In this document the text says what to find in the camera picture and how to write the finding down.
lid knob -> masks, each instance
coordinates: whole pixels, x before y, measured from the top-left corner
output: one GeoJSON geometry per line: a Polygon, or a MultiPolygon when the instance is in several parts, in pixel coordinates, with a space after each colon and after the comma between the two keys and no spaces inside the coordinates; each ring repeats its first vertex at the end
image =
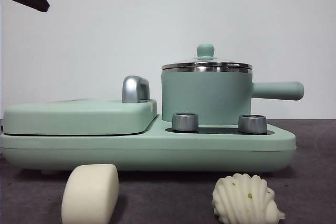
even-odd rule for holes
{"type": "Polygon", "coordinates": [[[197,58],[198,59],[214,59],[215,48],[212,44],[200,44],[197,47],[197,58]]]}

shell-shaped soap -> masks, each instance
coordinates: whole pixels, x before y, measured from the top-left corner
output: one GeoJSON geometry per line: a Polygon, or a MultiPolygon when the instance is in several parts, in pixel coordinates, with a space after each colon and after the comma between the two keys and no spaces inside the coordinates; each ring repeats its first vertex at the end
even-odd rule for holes
{"type": "Polygon", "coordinates": [[[274,191],[257,175],[220,178],[212,195],[214,213],[224,224],[277,224],[285,218],[274,202],[274,191]]]}

gray fabric surface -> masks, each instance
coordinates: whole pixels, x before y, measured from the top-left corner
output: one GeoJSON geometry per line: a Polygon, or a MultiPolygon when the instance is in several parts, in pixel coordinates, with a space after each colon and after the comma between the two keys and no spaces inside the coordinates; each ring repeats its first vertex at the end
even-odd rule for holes
{"type": "MultiPolygon", "coordinates": [[[[336,221],[336,120],[269,120],[297,136],[291,165],[259,174],[276,192],[280,223],[336,221]]],[[[69,172],[45,176],[0,157],[1,224],[61,223],[69,172]]],[[[233,173],[119,172],[120,192],[110,223],[219,223],[211,206],[216,181],[233,173]]]]}

glass lid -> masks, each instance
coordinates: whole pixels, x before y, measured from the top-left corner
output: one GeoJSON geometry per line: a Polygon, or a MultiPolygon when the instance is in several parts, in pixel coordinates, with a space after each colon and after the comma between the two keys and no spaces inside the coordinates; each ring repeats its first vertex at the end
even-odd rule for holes
{"type": "Polygon", "coordinates": [[[212,44],[200,44],[197,48],[197,58],[193,58],[190,61],[178,62],[162,66],[162,70],[175,69],[175,68],[198,68],[209,67],[210,69],[218,68],[237,68],[251,70],[252,66],[245,63],[237,63],[232,61],[221,61],[214,57],[215,48],[212,44]]]}

saucepan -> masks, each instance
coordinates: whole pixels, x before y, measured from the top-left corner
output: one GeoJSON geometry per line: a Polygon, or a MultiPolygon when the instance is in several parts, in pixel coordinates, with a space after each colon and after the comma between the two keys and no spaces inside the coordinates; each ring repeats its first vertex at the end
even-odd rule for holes
{"type": "Polygon", "coordinates": [[[201,44],[197,58],[162,67],[162,119],[195,113],[200,125],[238,124],[251,113],[252,98],[300,100],[300,82],[252,82],[252,66],[220,61],[214,46],[201,44]]]}

